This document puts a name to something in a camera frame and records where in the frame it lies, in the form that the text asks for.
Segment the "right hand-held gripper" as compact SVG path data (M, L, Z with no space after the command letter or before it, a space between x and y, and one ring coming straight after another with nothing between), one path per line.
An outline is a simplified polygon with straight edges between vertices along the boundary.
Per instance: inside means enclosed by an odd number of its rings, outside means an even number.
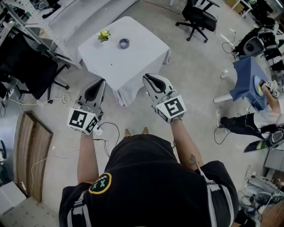
M142 81L154 101L151 107L165 122L170 124L184 116L186 112L184 101L176 90L172 90L173 86L167 78L147 73L143 76ZM167 90L170 92L159 99L156 98L157 92L166 92Z

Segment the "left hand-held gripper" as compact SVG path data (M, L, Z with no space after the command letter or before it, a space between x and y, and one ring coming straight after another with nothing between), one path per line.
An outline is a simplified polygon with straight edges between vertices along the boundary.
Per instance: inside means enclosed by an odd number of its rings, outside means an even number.
M105 95L105 79L97 79L84 87L75 101L73 108L70 108L67 118L67 126L79 133L89 135L103 116L101 104Z

